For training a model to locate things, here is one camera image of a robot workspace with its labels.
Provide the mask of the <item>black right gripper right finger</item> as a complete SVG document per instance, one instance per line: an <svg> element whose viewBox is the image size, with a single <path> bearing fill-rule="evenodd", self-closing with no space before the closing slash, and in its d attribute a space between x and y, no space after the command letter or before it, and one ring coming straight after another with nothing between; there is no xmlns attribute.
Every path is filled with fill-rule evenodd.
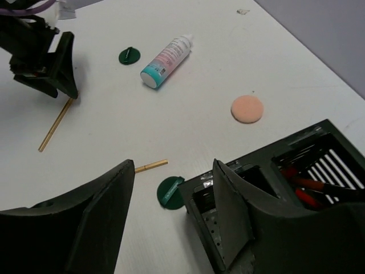
<svg viewBox="0 0 365 274"><path fill-rule="evenodd" d="M243 273L363 273L364 204L311 211L213 162L225 262Z"/></svg>

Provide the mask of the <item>red lip gloss tube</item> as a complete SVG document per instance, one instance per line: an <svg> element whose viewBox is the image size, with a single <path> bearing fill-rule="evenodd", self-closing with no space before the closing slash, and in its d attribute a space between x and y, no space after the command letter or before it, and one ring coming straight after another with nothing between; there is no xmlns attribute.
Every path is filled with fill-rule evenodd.
<svg viewBox="0 0 365 274"><path fill-rule="evenodd" d="M289 180L289 182L304 188L308 188L310 190L322 192L324 194L333 194L333 195L349 194L352 196L364 195L364 190L353 190L350 188L323 183L313 179L302 178L297 175L298 171L294 167L284 168L280 170L280 172L286 179Z"/></svg>

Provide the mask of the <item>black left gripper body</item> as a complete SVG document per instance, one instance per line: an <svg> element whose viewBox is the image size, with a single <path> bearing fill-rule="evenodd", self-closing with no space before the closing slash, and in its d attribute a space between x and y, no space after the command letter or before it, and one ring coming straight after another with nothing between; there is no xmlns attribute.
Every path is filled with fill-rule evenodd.
<svg viewBox="0 0 365 274"><path fill-rule="evenodd" d="M53 63L49 53L58 28L52 28L37 15L1 16L1 47L11 54L10 70L15 75L38 78L48 83Z"/></svg>

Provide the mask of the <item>pink round makeup puff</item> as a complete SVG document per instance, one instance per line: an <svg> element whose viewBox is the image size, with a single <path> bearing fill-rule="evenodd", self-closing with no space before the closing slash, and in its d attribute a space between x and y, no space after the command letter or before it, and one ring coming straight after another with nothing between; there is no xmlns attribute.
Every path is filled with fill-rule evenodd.
<svg viewBox="0 0 365 274"><path fill-rule="evenodd" d="M264 106L256 96L243 95L233 101L230 110L235 120L250 124L262 118Z"/></svg>

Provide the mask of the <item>white pink teal spray bottle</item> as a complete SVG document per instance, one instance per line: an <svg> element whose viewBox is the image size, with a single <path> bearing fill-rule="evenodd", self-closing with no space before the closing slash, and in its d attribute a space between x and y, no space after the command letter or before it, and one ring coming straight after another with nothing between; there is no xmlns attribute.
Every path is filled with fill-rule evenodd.
<svg viewBox="0 0 365 274"><path fill-rule="evenodd" d="M190 54L193 35L174 38L147 66L140 77L143 83L152 88L159 88L182 61Z"/></svg>

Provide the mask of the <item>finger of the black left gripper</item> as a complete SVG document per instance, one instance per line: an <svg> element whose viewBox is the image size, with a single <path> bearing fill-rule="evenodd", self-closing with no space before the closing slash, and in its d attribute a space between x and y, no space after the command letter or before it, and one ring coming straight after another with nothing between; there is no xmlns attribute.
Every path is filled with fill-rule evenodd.
<svg viewBox="0 0 365 274"><path fill-rule="evenodd" d="M24 75L15 75L14 80L25 86L38 90L52 98L57 98L58 96L57 89L53 85L49 84L46 80L27 78Z"/></svg>
<svg viewBox="0 0 365 274"><path fill-rule="evenodd" d="M53 63L49 70L48 81L56 90L72 99L77 99L79 92L76 87L72 64L74 38L74 34L70 31L62 34L56 51L51 54Z"/></svg>

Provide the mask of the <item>gold makeup stick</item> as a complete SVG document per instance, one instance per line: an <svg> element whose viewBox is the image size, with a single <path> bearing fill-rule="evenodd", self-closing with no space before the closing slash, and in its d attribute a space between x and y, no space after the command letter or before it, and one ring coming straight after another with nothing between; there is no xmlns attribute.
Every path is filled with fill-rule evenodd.
<svg viewBox="0 0 365 274"><path fill-rule="evenodd" d="M41 144L40 144L40 146L38 148L38 151L39 152L43 152L44 151L44 149L48 145L49 141L51 140L51 138L54 135L56 129L60 125L62 119L64 118L65 114L67 113L68 109L71 107L71 105L73 104L73 102L74 102L74 99L72 99L72 98L69 98L67 100L67 102L63 106L62 110L60 111L59 115L56 117L56 119L55 119L54 123L52 124L51 128L49 129L48 133L46 134L46 136L42 140L42 142L41 142Z"/></svg>
<svg viewBox="0 0 365 274"><path fill-rule="evenodd" d="M147 170L150 170L150 169L153 169L153 168L157 168L157 167L160 167L160 166L164 166L168 164L168 160L167 159L164 159L164 160L160 160L160 161L157 161L157 162L154 162L154 163L150 163L150 164L147 164L147 165L143 165L143 166L140 166L140 167L137 167L135 168L135 173L140 173L140 172L143 172L143 171L147 171Z"/></svg>

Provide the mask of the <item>red black lip gloss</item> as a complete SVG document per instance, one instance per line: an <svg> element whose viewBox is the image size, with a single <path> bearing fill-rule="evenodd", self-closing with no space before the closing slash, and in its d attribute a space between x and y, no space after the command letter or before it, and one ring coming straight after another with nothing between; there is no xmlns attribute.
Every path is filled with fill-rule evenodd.
<svg viewBox="0 0 365 274"><path fill-rule="evenodd" d="M303 202L304 204L306 204L307 206L313 208L313 209L321 209L323 208L323 205L318 202L317 200L315 200L312 196L310 196L309 194L307 194L304 190L297 188L295 190L295 194L297 196L297 198Z"/></svg>

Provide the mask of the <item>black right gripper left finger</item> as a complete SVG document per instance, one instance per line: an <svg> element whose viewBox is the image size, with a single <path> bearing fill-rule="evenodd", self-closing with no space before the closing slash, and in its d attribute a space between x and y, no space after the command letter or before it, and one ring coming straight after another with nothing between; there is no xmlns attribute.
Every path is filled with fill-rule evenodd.
<svg viewBox="0 0 365 274"><path fill-rule="evenodd" d="M2 273L114 273L135 166L125 160L65 194L1 212Z"/></svg>

